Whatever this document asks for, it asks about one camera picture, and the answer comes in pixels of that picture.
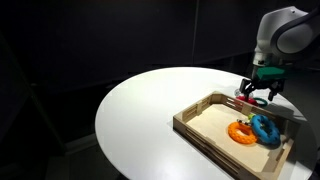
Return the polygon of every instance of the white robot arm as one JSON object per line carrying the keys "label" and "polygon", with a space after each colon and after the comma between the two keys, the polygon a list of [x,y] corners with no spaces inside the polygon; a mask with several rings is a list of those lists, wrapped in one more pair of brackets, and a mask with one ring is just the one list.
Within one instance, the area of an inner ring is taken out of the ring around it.
{"label": "white robot arm", "polygon": [[[284,78],[265,67],[292,65],[313,55],[319,46],[320,5],[310,13],[292,6],[264,15],[257,35],[252,80],[244,79],[240,91],[248,97],[255,89],[269,88],[268,99],[272,101],[283,90]],[[272,78],[262,78],[266,72]]]}

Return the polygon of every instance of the orange toy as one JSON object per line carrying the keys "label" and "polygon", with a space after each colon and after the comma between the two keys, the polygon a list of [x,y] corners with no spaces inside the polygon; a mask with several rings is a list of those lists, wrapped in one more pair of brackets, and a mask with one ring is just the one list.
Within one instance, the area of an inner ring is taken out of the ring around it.
{"label": "orange toy", "polygon": [[252,144],[258,140],[257,136],[253,133],[250,126],[241,124],[239,122],[234,122],[229,125],[228,134],[233,140],[241,144]]}

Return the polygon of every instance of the blue toy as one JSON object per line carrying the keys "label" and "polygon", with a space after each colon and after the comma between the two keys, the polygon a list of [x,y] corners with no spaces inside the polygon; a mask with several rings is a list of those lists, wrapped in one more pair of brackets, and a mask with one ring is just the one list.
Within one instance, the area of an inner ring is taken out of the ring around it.
{"label": "blue toy", "polygon": [[255,115],[251,119],[253,132],[258,138],[267,144],[279,144],[280,132],[275,124],[266,116]]}

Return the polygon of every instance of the round white table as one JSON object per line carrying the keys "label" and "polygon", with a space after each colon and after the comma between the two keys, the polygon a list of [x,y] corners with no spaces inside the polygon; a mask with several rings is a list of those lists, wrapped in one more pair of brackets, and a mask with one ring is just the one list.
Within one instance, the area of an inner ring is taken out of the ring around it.
{"label": "round white table", "polygon": [[[112,89],[96,115],[96,135],[109,161],[127,178],[233,179],[172,129],[173,115],[213,91],[234,97],[242,76],[205,68],[167,68],[134,76]],[[267,99],[269,90],[254,96]],[[316,140],[307,120],[281,95],[267,109],[300,122],[295,150],[279,179],[308,179]]]}

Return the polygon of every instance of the wooden tray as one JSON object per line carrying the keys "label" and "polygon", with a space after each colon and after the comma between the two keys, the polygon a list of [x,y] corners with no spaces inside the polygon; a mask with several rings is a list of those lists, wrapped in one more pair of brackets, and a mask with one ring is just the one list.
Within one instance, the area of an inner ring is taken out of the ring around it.
{"label": "wooden tray", "polygon": [[[228,135],[228,126],[250,113],[271,119],[281,144],[243,145]],[[236,179],[277,179],[294,142],[299,124],[219,92],[201,99],[173,117],[173,128]]]}

